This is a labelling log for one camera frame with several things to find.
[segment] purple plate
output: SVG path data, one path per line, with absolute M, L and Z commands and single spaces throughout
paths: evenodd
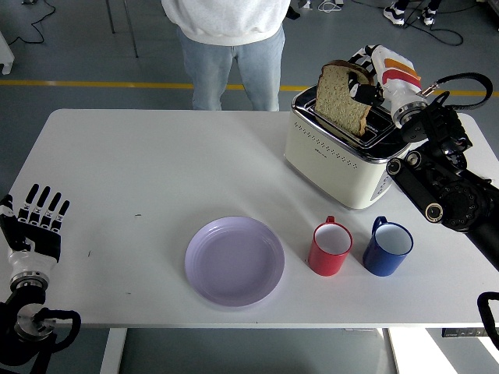
M 258 302 L 277 286 L 284 271 L 278 237 L 248 217 L 210 222 L 192 238 L 186 252 L 187 279 L 211 302 L 245 306 Z

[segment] cable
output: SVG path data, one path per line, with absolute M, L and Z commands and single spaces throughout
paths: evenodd
M 355 2 L 356 4 L 359 4 L 359 5 L 369 6 L 370 8 L 384 9 L 384 7 L 375 6 L 375 5 L 371 5 L 371 4 L 366 4 L 365 2 L 360 2 L 358 0 L 351 0 L 351 1 Z M 408 7 L 408 9 L 412 9 L 411 14 L 409 14 L 409 17 L 407 17 L 408 21 L 411 18 L 411 16 L 414 14 L 414 12 L 420 9 L 421 4 L 423 3 L 423 1 L 419 1 L 419 0 L 412 0 L 411 2 L 418 2 L 419 4 L 415 8 L 409 8 Z M 457 12 L 464 12 L 464 11 L 470 10 L 470 9 L 476 7 L 476 6 L 478 6 L 478 4 L 471 5 L 471 6 L 467 7 L 467 8 L 464 8 L 464 9 L 452 10 L 452 11 L 448 11 L 448 12 L 441 12 L 441 11 L 439 11 L 439 12 L 437 12 L 437 14 L 452 14 L 452 13 L 457 13 Z M 409 23 L 408 21 L 405 21 L 404 26 L 402 27 L 402 29 L 404 30 L 404 29 L 407 29 L 408 27 L 413 27 L 413 28 L 415 28 L 415 29 L 417 29 L 419 31 L 424 32 L 425 34 L 430 35 L 432 38 L 436 39 L 437 41 L 440 41 L 441 43 L 449 45 L 449 46 L 452 46 L 452 47 L 458 47 L 459 45 L 463 44 L 464 38 L 457 31 L 453 31 L 453 30 L 449 30 L 449 29 L 434 29 L 434 24 L 432 24 L 430 26 L 429 30 L 424 30 L 422 28 L 414 26 L 414 22 L 417 21 L 418 19 L 419 19 L 419 17 L 417 17 L 411 23 Z M 455 43 L 445 41 L 445 40 L 439 38 L 438 36 L 434 35 L 433 33 L 435 33 L 435 32 L 447 32 L 447 33 L 454 34 L 454 35 L 456 35 L 458 37 L 459 41 L 455 42 Z
M 485 92 L 485 97 L 481 101 L 479 101 L 478 103 L 467 104 L 467 105 L 455 105 L 455 104 L 448 105 L 448 107 L 450 107 L 456 111 L 477 109 L 477 108 L 481 107 L 482 105 L 484 105 L 485 102 L 490 99 L 490 97 L 492 96 L 492 93 L 494 92 L 494 87 L 493 87 L 490 79 L 487 76 L 485 76 L 484 74 L 480 74 L 478 72 L 462 72 L 460 74 L 454 74 L 452 76 L 445 76 L 444 78 L 440 78 L 437 82 L 435 82 L 435 84 L 436 84 L 436 86 L 440 86 L 442 83 L 446 83 L 446 82 L 450 82 L 451 80 L 458 80 L 458 79 L 473 79 L 476 82 L 480 83 L 485 88 L 486 92 Z
M 17 41 L 22 41 L 26 44 L 42 44 L 43 42 L 45 42 L 45 39 L 44 39 L 44 36 L 43 34 L 39 31 L 39 29 L 35 26 L 37 23 L 40 23 L 41 21 L 43 21 L 44 19 L 46 19 L 47 17 L 51 16 L 52 14 L 55 13 L 55 7 L 53 5 L 50 5 L 47 0 L 44 0 L 44 3 L 47 4 L 48 6 L 50 6 L 52 8 L 52 11 L 49 12 L 48 14 L 46 14 L 45 16 L 43 16 L 41 19 L 39 19 L 37 22 L 33 22 L 31 23 L 31 26 L 34 27 L 34 29 L 40 34 L 41 36 L 41 41 L 25 41 L 22 37 L 17 37 L 16 39 L 14 39 L 13 41 L 11 41 L 9 43 L 9 45 L 12 45 L 14 43 L 16 43 Z
M 420 4 L 415 7 L 414 9 L 412 9 L 412 12 L 411 14 L 409 14 L 409 17 L 407 17 L 407 20 L 409 21 L 409 19 L 411 19 L 411 16 L 414 14 L 415 11 L 419 10 L 419 7 L 423 4 L 423 2 L 420 2 Z M 437 12 L 437 14 L 448 14 L 448 13 L 455 13 L 455 12 L 462 12 L 464 10 L 468 10 L 468 9 L 471 9 L 472 7 L 469 7 L 467 9 L 460 9 L 460 10 L 457 10 L 457 11 L 451 11 L 451 12 Z M 464 37 L 462 37 L 462 35 L 460 33 L 458 33 L 457 31 L 453 31 L 453 30 L 449 30 L 449 29 L 434 29 L 434 24 L 435 23 L 432 23 L 430 25 L 430 30 L 424 30 L 418 26 L 414 26 L 414 23 L 419 19 L 419 17 L 416 17 L 416 19 L 414 19 L 411 23 L 409 22 L 405 22 L 404 23 L 404 26 L 402 27 L 402 29 L 407 29 L 408 27 L 413 27 L 415 28 L 416 30 L 419 30 L 425 34 L 428 34 L 430 35 L 432 38 L 436 39 L 437 41 L 440 41 L 441 43 L 443 44 L 446 44 L 446 45 L 449 45 L 451 47 L 458 47 L 459 45 L 461 45 L 462 43 L 464 43 Z M 451 43 L 451 42 L 448 42 L 448 41 L 445 41 L 443 39 L 440 39 L 438 36 L 434 35 L 435 32 L 447 32 L 447 33 L 451 33 L 451 34 L 454 34 L 456 35 L 458 38 L 459 38 L 459 41 L 456 42 L 456 43 Z
M 71 319 L 73 321 L 71 330 L 68 336 L 58 342 L 52 347 L 51 352 L 59 352 L 69 347 L 78 336 L 81 328 L 81 316 L 74 310 L 50 310 L 49 308 L 42 308 L 40 312 L 33 316 L 33 321 L 42 321 L 43 319 Z
M 340 10 L 342 10 L 341 6 L 336 5 L 334 1 L 331 2 L 329 0 L 324 0 L 323 2 L 321 2 L 317 9 L 324 13 L 339 12 Z
M 494 315 L 490 310 L 489 300 L 499 300 L 499 293 L 484 292 L 478 297 L 476 303 L 478 305 L 480 317 L 482 318 L 483 327 L 485 327 L 485 331 L 487 332 L 487 335 L 489 335 L 495 348 L 499 349 L 499 335 L 497 334 Z

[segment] red mug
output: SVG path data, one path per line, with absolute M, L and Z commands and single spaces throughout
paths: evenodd
M 353 244 L 350 231 L 329 216 L 313 232 L 309 252 L 309 267 L 317 274 L 328 277 L 342 267 Z

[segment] white table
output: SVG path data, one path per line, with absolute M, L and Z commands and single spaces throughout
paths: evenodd
M 371 207 L 347 210 L 285 161 L 287 112 L 59 110 L 47 120 L 14 186 L 15 210 L 35 182 L 71 201 L 47 306 L 84 326 L 343 328 L 482 326 L 476 298 L 499 273 L 464 236 L 433 225 L 393 185 Z M 499 163 L 476 123 L 469 170 L 497 181 Z M 264 300 L 215 305 L 189 285 L 184 255 L 205 224 L 231 215 L 268 225 L 285 250 L 283 277 Z M 340 272 L 305 263 L 327 215 L 353 235 Z M 390 277 L 361 257 L 376 216 L 406 226 L 415 247 Z M 5 252 L 5 241 L 0 243 Z M 0 299 L 11 269 L 0 262 Z

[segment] chair leg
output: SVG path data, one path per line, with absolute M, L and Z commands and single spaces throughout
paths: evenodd
M 106 6 L 108 7 L 109 23 L 111 24 L 111 32 L 115 33 L 115 25 L 112 23 L 111 7 L 109 6 L 109 0 L 106 0 Z
M 130 28 L 130 33 L 132 34 L 133 50 L 135 51 L 135 57 L 138 58 L 139 55 L 137 54 L 137 46 L 135 44 L 135 35 L 133 35 L 132 21 L 130 20 L 130 13 L 128 11 L 128 5 L 126 4 L 126 0 L 123 0 L 123 4 L 125 4 L 126 19 L 128 20 L 128 26 Z

